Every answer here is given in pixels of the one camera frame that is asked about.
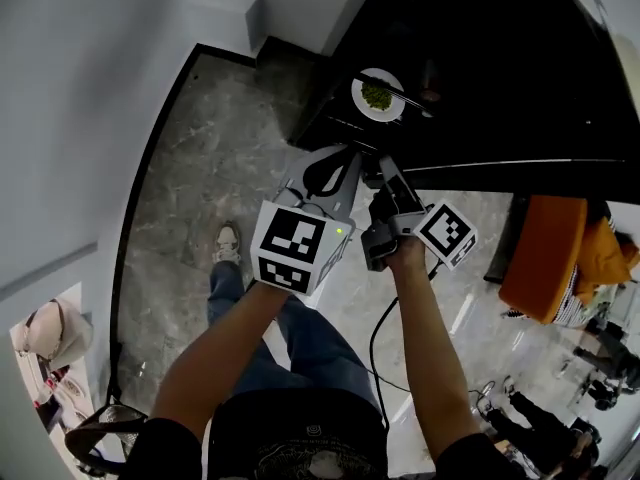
marble floor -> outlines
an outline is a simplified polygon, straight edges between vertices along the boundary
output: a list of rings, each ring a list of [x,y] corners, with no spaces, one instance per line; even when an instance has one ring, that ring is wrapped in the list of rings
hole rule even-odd
[[[273,195],[286,167],[304,154],[284,138],[301,110],[313,68],[311,61],[288,51],[267,52],[256,70],[211,56],[195,63],[149,165],[126,253],[119,324],[124,348],[118,372],[123,402],[148,413],[172,361],[205,330],[208,273],[220,223],[238,222],[248,258],[261,201]],[[558,372],[580,334],[501,318],[507,308],[498,300],[496,286],[482,280],[511,195],[419,195],[425,203],[446,197],[478,228],[479,243],[472,253],[453,272],[441,268],[433,281],[469,388],[496,380],[499,391],[501,379],[510,373],[536,402],[570,421],[579,412],[574,396],[588,370],[572,363],[563,376]],[[359,243],[369,224],[366,207],[372,196],[364,185],[358,188],[354,240],[312,302],[365,364],[371,332],[395,294],[388,271],[367,271]],[[434,257],[428,260],[435,263]],[[248,262],[243,274],[251,278]],[[276,359],[287,364],[275,326],[266,340]],[[397,310],[378,334],[375,357],[385,379],[407,387]],[[382,394],[392,421],[390,474],[432,470],[408,393],[383,383]]]

white plate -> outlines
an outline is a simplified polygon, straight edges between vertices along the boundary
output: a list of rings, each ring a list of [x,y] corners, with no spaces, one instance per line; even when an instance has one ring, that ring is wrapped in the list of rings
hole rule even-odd
[[[402,85],[398,82],[398,79],[384,69],[368,68],[361,71],[361,73],[363,75],[384,80],[391,87],[404,91]],[[351,84],[351,97],[353,98],[353,102],[356,104],[356,107],[360,109],[360,112],[374,121],[380,121],[383,123],[393,121],[394,119],[398,119],[404,110],[404,101],[396,98],[395,96],[391,96],[391,105],[389,105],[387,110],[379,110],[377,108],[370,107],[362,97],[362,82],[360,80],[354,80]]]

orange chair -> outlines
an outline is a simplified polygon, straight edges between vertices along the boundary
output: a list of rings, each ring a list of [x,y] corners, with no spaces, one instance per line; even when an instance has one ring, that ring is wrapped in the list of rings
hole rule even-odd
[[[586,221],[585,199],[532,196],[500,299],[551,323],[576,265]]]

shoe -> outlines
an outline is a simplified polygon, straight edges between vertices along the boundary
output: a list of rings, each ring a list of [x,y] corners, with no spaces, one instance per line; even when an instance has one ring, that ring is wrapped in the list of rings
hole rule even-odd
[[[240,233],[235,223],[225,222],[218,231],[214,245],[213,261],[230,261],[240,265]]]
[[[487,417],[488,414],[493,411],[493,404],[491,403],[491,400],[489,400],[486,396],[479,396],[476,402],[476,409],[478,409],[478,412],[480,413],[480,416],[482,416],[482,419],[484,419],[485,421],[489,421]]]
[[[516,383],[511,375],[507,375],[502,381],[502,389],[507,396],[511,396],[516,392]]]

green food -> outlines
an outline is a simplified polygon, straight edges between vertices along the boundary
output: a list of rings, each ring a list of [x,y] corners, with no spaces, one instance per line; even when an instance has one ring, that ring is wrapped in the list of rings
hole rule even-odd
[[[376,87],[375,85],[363,83],[362,97],[371,108],[387,110],[391,106],[391,94],[389,91]]]

